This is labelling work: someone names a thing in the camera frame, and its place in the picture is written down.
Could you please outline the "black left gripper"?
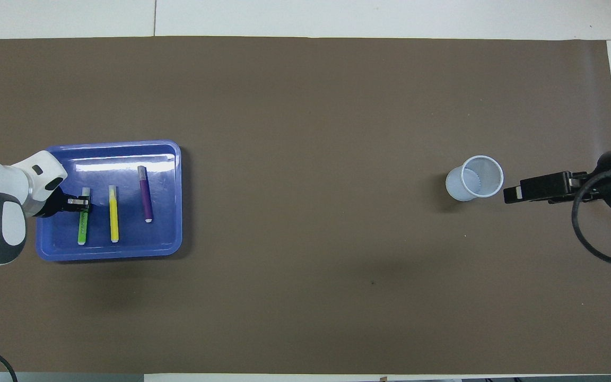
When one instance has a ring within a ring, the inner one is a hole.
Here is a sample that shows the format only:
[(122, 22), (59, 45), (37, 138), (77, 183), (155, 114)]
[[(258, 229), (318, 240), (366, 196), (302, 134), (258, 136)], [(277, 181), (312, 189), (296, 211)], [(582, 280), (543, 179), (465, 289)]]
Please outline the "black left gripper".
[(46, 202), (36, 213), (36, 218), (49, 218), (59, 212), (79, 212), (90, 213), (92, 205), (90, 205), (89, 196), (75, 196), (67, 194), (58, 187), (47, 198)]

